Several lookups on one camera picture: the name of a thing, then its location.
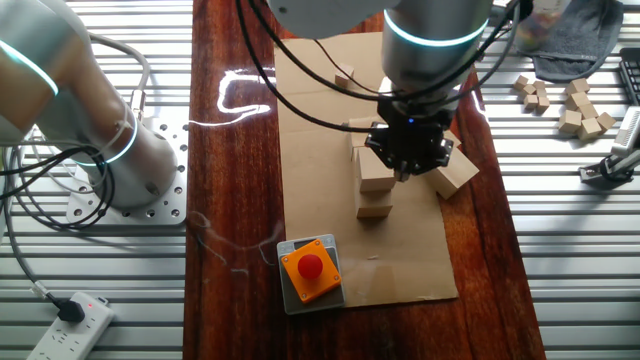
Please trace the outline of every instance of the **wooden block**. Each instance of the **wooden block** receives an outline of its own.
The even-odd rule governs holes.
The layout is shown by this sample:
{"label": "wooden block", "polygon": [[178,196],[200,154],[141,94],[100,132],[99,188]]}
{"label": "wooden block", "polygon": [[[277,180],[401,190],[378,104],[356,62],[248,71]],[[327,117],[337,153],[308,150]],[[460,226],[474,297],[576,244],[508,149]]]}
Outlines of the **wooden block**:
{"label": "wooden block", "polygon": [[447,130],[444,132],[444,138],[447,140],[451,140],[453,141],[453,147],[457,148],[458,146],[460,146],[462,144],[462,141],[460,141],[460,139],[458,139],[453,132],[451,132],[451,130]]}
{"label": "wooden block", "polygon": [[582,119],[583,120],[584,119],[597,118],[598,116],[600,116],[600,115],[598,115],[598,112],[596,111],[596,108],[591,103],[578,107],[578,111],[582,114]]}
{"label": "wooden block", "polygon": [[[354,68],[346,64],[340,64],[340,69],[344,70],[344,72],[349,74],[351,77],[353,77],[353,74],[355,73]],[[342,71],[336,69],[336,85],[346,89],[349,86],[350,81],[351,79],[349,79],[349,77],[345,76]]]}
{"label": "wooden block", "polygon": [[533,95],[536,93],[536,88],[533,87],[533,85],[527,85],[522,89],[522,95],[527,96],[527,95]]}
{"label": "wooden block", "polygon": [[546,90],[547,84],[544,81],[537,80],[533,82],[533,87],[536,88],[536,90]]}
{"label": "wooden block", "polygon": [[598,116],[596,120],[598,120],[598,124],[602,128],[598,135],[606,133],[607,130],[611,129],[616,123],[616,119],[612,118],[611,115],[607,113],[602,113],[602,115]]}
{"label": "wooden block", "polygon": [[526,77],[520,75],[518,77],[518,80],[516,80],[516,82],[513,83],[513,88],[518,90],[518,91],[522,91],[524,89],[524,87],[527,86],[528,83],[529,83],[529,79],[527,79]]}
{"label": "wooden block", "polygon": [[538,97],[536,95],[527,95],[524,98],[524,109],[533,111],[538,106]]}
{"label": "wooden block", "polygon": [[547,109],[551,106],[551,102],[548,97],[538,96],[538,106],[536,107],[536,112],[538,114],[543,114]]}
{"label": "wooden block", "polygon": [[356,177],[358,191],[391,190],[396,185],[393,170],[387,169],[370,148],[356,148]]}
{"label": "wooden block", "polygon": [[575,93],[567,96],[565,105],[567,110],[576,111],[580,106],[591,104],[586,93]]}
{"label": "wooden block", "polygon": [[600,124],[598,124],[598,120],[596,120],[596,118],[582,120],[582,125],[578,129],[578,137],[582,141],[593,139],[600,135],[601,131],[602,128],[600,127]]}
{"label": "wooden block", "polygon": [[587,83],[587,79],[576,79],[567,86],[565,92],[568,95],[571,95],[579,92],[587,93],[589,90],[591,90],[591,87],[589,86],[589,83]]}
{"label": "wooden block", "polygon": [[478,173],[478,168],[467,159],[462,151],[453,149],[447,167],[439,167],[425,174],[433,189],[445,199],[455,194]]}
{"label": "wooden block", "polygon": [[560,117],[558,130],[566,133],[575,133],[582,125],[582,114],[577,111],[567,110]]}
{"label": "wooden block", "polygon": [[391,190],[361,193],[356,184],[356,218],[387,217],[393,209]]}
{"label": "wooden block", "polygon": [[[372,117],[362,118],[362,119],[351,119],[349,120],[349,126],[367,128],[367,127],[371,127],[371,125],[376,121],[383,122],[382,119],[380,119],[380,117],[372,116]],[[365,146],[364,142],[367,141],[367,136],[369,136],[369,134],[367,133],[347,133],[347,142],[349,143],[349,157],[351,158],[352,161],[355,160],[354,149],[359,147],[364,147]]]}

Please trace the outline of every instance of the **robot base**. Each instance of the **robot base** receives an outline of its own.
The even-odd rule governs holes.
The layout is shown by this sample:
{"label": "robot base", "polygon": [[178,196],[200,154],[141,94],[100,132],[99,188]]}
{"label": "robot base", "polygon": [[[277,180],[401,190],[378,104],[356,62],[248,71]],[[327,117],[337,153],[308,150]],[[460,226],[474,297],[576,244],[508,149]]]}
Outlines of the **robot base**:
{"label": "robot base", "polygon": [[[126,211],[110,208],[97,225],[172,226],[180,225],[186,219],[189,123],[157,118],[145,119],[143,122],[148,129],[166,138],[176,154],[178,166],[173,184],[164,195],[147,206]],[[87,173],[80,167],[76,170],[76,178],[88,181]],[[78,189],[86,188],[86,184],[79,181],[75,181],[74,186]],[[100,198],[96,194],[72,193],[67,207],[67,219],[70,222],[81,220],[99,203]]]}

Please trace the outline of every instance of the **black cable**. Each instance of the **black cable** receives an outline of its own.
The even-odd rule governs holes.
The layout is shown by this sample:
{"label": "black cable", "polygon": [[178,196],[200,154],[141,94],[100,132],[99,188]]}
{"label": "black cable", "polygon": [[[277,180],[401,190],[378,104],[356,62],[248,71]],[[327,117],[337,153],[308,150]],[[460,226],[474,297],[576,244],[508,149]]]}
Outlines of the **black cable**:
{"label": "black cable", "polygon": [[[98,169],[100,171],[100,173],[102,175],[104,175],[104,171],[108,172],[109,175],[109,180],[111,181],[111,196],[109,197],[109,200],[106,202],[106,207],[103,210],[100,210],[100,208],[102,207],[102,205],[104,204],[104,200],[101,200],[100,204],[98,205],[96,211],[94,211],[91,215],[89,215],[88,217],[86,217],[85,219],[76,222],[76,223],[72,223],[72,224],[61,224],[58,221],[56,221],[55,219],[49,217],[48,215],[46,215],[46,213],[43,211],[43,209],[39,206],[39,204],[35,201],[35,199],[33,199],[33,197],[31,196],[29,190],[28,190],[28,185],[27,187],[24,188],[24,190],[26,192],[28,192],[28,196],[29,198],[32,200],[33,204],[36,205],[36,207],[40,210],[41,214],[44,215],[45,217],[49,218],[52,220],[53,224],[46,224],[44,222],[45,225],[49,226],[49,225],[53,225],[50,226],[52,227],[54,230],[61,230],[61,229],[82,229],[82,228],[86,228],[88,226],[94,225],[97,221],[99,221],[105,214],[107,209],[111,206],[111,203],[113,202],[113,198],[114,198],[114,194],[115,194],[115,179],[113,176],[113,173],[110,171],[108,164],[106,164],[104,162],[104,159],[102,158],[102,156],[100,156],[98,154],[97,155],[97,151],[90,148],[90,147],[83,147],[83,148],[79,148],[79,149],[74,149],[74,150],[80,150],[83,151],[85,153],[87,153],[87,155],[89,155],[92,159],[94,159],[94,162],[96,163],[96,166],[98,166]],[[65,156],[61,157],[60,161],[64,161],[65,160]],[[2,159],[3,162],[6,162],[6,149],[2,150]],[[19,150],[17,147],[14,147],[11,151],[11,156],[9,159],[9,164],[8,166],[6,166],[9,170],[11,170],[13,163],[17,161],[18,166],[20,166],[21,162],[20,162],[20,157],[19,157]],[[54,162],[53,165],[51,166],[55,166],[56,163],[58,162],[58,160],[56,160]],[[20,172],[20,176],[24,182],[24,171]],[[42,172],[38,173],[36,175],[37,177],[41,177],[42,176]],[[13,177],[12,176],[6,176],[6,182],[5,182],[5,186],[4,186],[4,194],[11,194],[15,192],[15,189],[13,189],[14,185],[13,185]],[[105,182],[104,184],[104,190],[103,190],[103,199],[106,197],[107,195],[107,188],[108,188],[108,183]],[[18,201],[20,202],[21,206],[27,211],[27,213],[29,213],[34,219],[36,220],[40,220],[39,218],[37,218],[37,216],[34,216],[34,214],[32,214],[27,206],[21,201],[20,197],[16,197],[16,199],[18,199]],[[22,255],[22,252],[20,251],[20,247],[18,246],[18,242],[15,236],[15,232],[13,229],[13,221],[12,221],[12,217],[9,213],[10,209],[9,209],[9,199],[5,199],[2,201],[2,203],[0,203],[0,212],[4,211],[4,217],[5,217],[5,222],[7,224],[7,234],[9,237],[9,241],[11,243],[11,249],[13,250],[13,253],[15,255],[15,258],[20,266],[20,268],[22,269],[22,271],[25,273],[25,276],[27,276],[27,278],[36,286],[36,287],[40,287],[42,285],[38,285],[39,282],[38,280],[35,278],[35,276],[33,275],[33,272],[31,271],[31,269],[29,268],[29,266],[26,264],[25,259]],[[82,225],[82,226],[78,226],[79,224],[89,220],[92,216],[94,216],[96,213],[98,213],[98,217],[92,221],[90,224],[86,224],[86,225]],[[50,292],[46,291],[45,292],[45,296],[60,310],[58,312],[58,317],[63,320],[63,321],[68,321],[68,322],[73,322],[73,323],[78,323],[80,321],[82,321],[84,319],[84,311],[82,309],[82,306],[74,301],[71,300],[67,300],[67,301],[60,301],[58,300],[55,296],[53,296],[53,294],[51,294]]]}
{"label": "black cable", "polygon": [[[87,215],[85,218],[83,218],[82,220],[73,222],[73,223],[68,223],[68,224],[64,224],[61,223],[57,220],[55,220],[53,217],[49,216],[44,209],[42,209],[42,207],[40,206],[40,204],[35,200],[35,198],[33,197],[33,195],[31,194],[31,191],[29,190],[29,188],[25,188],[24,189],[24,193],[25,195],[29,198],[29,200],[31,201],[31,203],[36,207],[36,209],[40,212],[40,215],[33,213],[31,210],[29,210],[28,206],[24,203],[24,201],[22,201],[21,194],[17,194],[16,195],[16,200],[18,201],[18,203],[20,204],[20,206],[24,209],[24,211],[31,216],[33,219],[35,219],[36,221],[38,221],[39,223],[53,229],[53,230],[82,230],[82,229],[86,229],[92,225],[94,225],[95,223],[97,223],[101,218],[103,218],[106,215],[107,210],[111,207],[111,203],[113,202],[113,197],[115,194],[115,180],[114,180],[114,176],[113,176],[113,172],[111,172],[111,170],[109,169],[108,164],[104,163],[104,158],[102,158],[102,156],[98,156],[98,157],[93,157],[91,151],[89,151],[88,149],[85,149],[86,151],[84,151],[87,155],[89,155],[95,162],[98,171],[100,171],[100,175],[104,176],[104,172],[107,171],[108,172],[108,179],[111,183],[111,194],[108,196],[108,192],[109,192],[109,182],[105,182],[102,188],[102,196],[100,196],[100,203],[98,204],[98,206],[93,210],[93,212],[91,212],[89,215]],[[16,148],[13,149],[12,151],[12,161],[14,161],[13,155],[14,153],[18,152],[18,150]],[[17,156],[17,165],[18,167],[21,166],[21,160],[20,160],[20,156]],[[20,178],[22,180],[23,183],[25,183],[26,179],[25,179],[25,174],[21,173],[20,174]],[[105,204],[105,199],[108,200],[106,201],[106,207],[104,209],[102,209],[102,206]],[[92,217],[94,217],[95,215],[98,215],[98,217],[96,219],[94,219],[91,223],[88,224],[84,224],[85,222],[89,221]],[[45,221],[39,218],[39,216],[43,216],[45,218],[47,218],[49,221]]]}
{"label": "black cable", "polygon": [[256,55],[255,49],[253,48],[253,45],[251,44],[251,39],[249,38],[249,32],[247,30],[247,24],[245,22],[244,19],[244,14],[242,12],[242,2],[241,0],[236,0],[236,9],[237,9],[237,13],[238,13],[238,22],[240,23],[240,29],[242,30],[242,37],[244,39],[244,43],[245,46],[247,48],[247,51],[249,52],[249,56],[251,56],[251,60],[253,61],[256,69],[258,70],[258,73],[260,73],[260,76],[262,77],[262,79],[264,80],[265,84],[267,85],[267,88],[269,88],[269,90],[273,93],[273,95],[275,95],[276,98],[278,98],[278,100],[280,100],[280,102],[286,106],[289,110],[291,110],[294,114],[300,116],[301,118],[316,124],[316,125],[320,125],[320,126],[324,126],[326,128],[329,129],[334,129],[334,130],[339,130],[339,131],[347,131],[347,132],[359,132],[359,133],[368,133],[371,131],[371,128],[352,128],[346,125],[338,125],[338,124],[333,124],[324,120],[320,120],[318,118],[315,118],[305,112],[303,112],[302,110],[298,109],[295,105],[293,105],[291,102],[289,102],[289,100],[287,100],[279,91],[278,89],[275,87],[275,85],[273,85],[273,83],[271,82],[271,80],[269,80],[269,77],[267,76],[267,74],[265,73],[264,69],[262,68],[262,64],[260,64],[260,60],[258,59],[258,56]]}
{"label": "black cable", "polygon": [[[408,101],[408,100],[412,100],[412,99],[416,99],[425,95],[428,95],[429,93],[438,90],[439,88],[445,86],[446,84],[454,81],[458,76],[462,75],[465,71],[467,71],[480,57],[482,57],[482,55],[484,55],[486,49],[495,41],[495,37],[498,35],[498,33],[500,32],[500,29],[509,21],[508,15],[509,13],[511,13],[515,7],[520,3],[520,0],[513,0],[509,3],[509,5],[507,6],[507,8],[505,9],[505,14],[502,17],[502,20],[500,21],[499,25],[496,26],[493,30],[493,32],[491,33],[491,35],[489,36],[489,38],[483,43],[483,45],[480,47],[480,49],[478,49],[476,51],[476,53],[474,54],[474,56],[472,56],[466,63],[464,63],[460,68],[458,68],[456,71],[454,71],[452,74],[448,75],[447,77],[445,77],[443,80],[439,81],[438,83],[424,89],[424,90],[420,90],[417,92],[413,92],[410,94],[405,94],[405,95],[400,95],[400,96],[371,96],[371,95],[365,95],[365,94],[360,94],[357,92],[353,92],[353,91],[349,91],[346,89],[343,89],[337,85],[335,85],[332,82],[327,81],[326,79],[322,78],[321,76],[319,76],[318,74],[316,74],[315,72],[313,72],[311,69],[309,69],[306,65],[304,65],[293,53],[291,53],[291,51],[287,48],[287,46],[282,42],[282,40],[278,37],[278,35],[274,32],[274,30],[269,26],[269,24],[267,23],[266,19],[262,16],[262,13],[260,12],[260,9],[258,9],[255,0],[248,0],[249,2],[249,6],[251,6],[251,9],[253,10],[256,18],[258,19],[258,21],[260,22],[260,24],[262,25],[262,27],[264,28],[264,30],[267,32],[267,34],[269,34],[269,37],[271,37],[271,39],[276,43],[276,45],[284,52],[284,54],[294,63],[296,64],[302,71],[304,71],[307,75],[309,75],[310,77],[312,77],[314,80],[320,82],[321,84],[335,90],[338,91],[342,94],[345,95],[349,95],[361,100],[368,100],[368,101]],[[448,104],[449,100],[442,100],[442,101],[438,101],[435,102],[433,104],[426,104],[426,105],[445,105]]]}
{"label": "black cable", "polygon": [[384,94],[393,94],[394,93],[393,91],[386,91],[386,92],[382,92],[381,93],[381,92],[369,89],[368,87],[360,84],[358,81],[356,81],[356,79],[353,78],[353,76],[349,75],[346,71],[344,71],[344,69],[342,69],[340,67],[340,65],[338,65],[338,63],[336,63],[335,60],[333,60],[333,58],[331,57],[331,55],[329,54],[327,49],[324,47],[324,45],[322,45],[322,43],[320,43],[320,41],[314,39],[313,42],[315,42],[316,45],[318,45],[318,47],[320,48],[320,50],[322,50],[322,52],[327,57],[327,59],[329,59],[329,61],[333,65],[333,67],[335,67],[336,70],[340,71],[344,76],[346,76],[347,79],[351,80],[357,87],[361,88],[364,91],[368,91],[368,92],[370,92],[372,94],[376,94],[376,95],[384,95]]}
{"label": "black cable", "polygon": [[49,157],[46,160],[40,161],[39,163],[33,164],[33,165],[29,165],[23,168],[19,168],[19,169],[14,169],[14,170],[3,170],[0,171],[0,176],[6,176],[6,175],[15,175],[15,174],[19,174],[21,172],[25,172],[25,171],[29,171],[29,170],[34,170],[37,168],[41,168],[45,165],[48,165],[54,161],[56,161],[57,159],[60,159],[64,156],[66,156],[67,152],[72,153],[71,155],[75,155],[78,153],[77,149],[69,149],[66,151],[61,152],[60,154],[54,155]]}
{"label": "black cable", "polygon": [[22,190],[24,190],[28,186],[31,186],[31,184],[36,182],[36,180],[38,180],[39,178],[43,177],[49,170],[53,169],[54,167],[56,167],[61,162],[65,161],[66,159],[70,158],[71,156],[73,156],[73,155],[75,155],[75,154],[77,154],[79,152],[82,152],[82,150],[81,149],[69,149],[69,150],[65,151],[65,155],[64,156],[56,157],[56,160],[53,163],[47,165],[39,173],[37,173],[31,179],[29,179],[29,181],[27,181],[26,183],[22,184],[21,186],[19,186],[17,188],[9,190],[9,192],[5,192],[2,195],[0,195],[0,200],[7,199],[7,198],[10,198],[11,196],[14,196],[14,195],[18,194],[19,192],[21,192]]}

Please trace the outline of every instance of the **stacked wooden blocks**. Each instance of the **stacked wooden blocks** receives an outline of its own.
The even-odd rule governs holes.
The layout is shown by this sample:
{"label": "stacked wooden blocks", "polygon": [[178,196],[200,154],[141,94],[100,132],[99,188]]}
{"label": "stacked wooden blocks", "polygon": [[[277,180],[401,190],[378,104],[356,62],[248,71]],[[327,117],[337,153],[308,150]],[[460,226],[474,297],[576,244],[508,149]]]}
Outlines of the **stacked wooden blocks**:
{"label": "stacked wooden blocks", "polygon": [[535,110],[538,114],[542,114],[551,106],[544,81],[538,80],[529,84],[529,79],[520,75],[513,87],[522,94],[525,110]]}
{"label": "stacked wooden blocks", "polygon": [[[382,122],[378,117],[352,119],[349,126],[372,127]],[[355,175],[356,217],[386,217],[393,208],[391,190],[396,184],[393,170],[380,161],[370,148],[365,146],[368,134],[349,133],[349,156]]]}
{"label": "stacked wooden blocks", "polygon": [[577,134],[580,140],[590,140],[611,129],[616,120],[607,113],[598,114],[587,93],[591,90],[586,79],[572,81],[566,88],[566,110],[560,117],[558,129]]}
{"label": "stacked wooden blocks", "polygon": [[356,217],[386,217],[393,208],[391,189],[396,184],[393,170],[378,159],[367,147],[355,149]]}

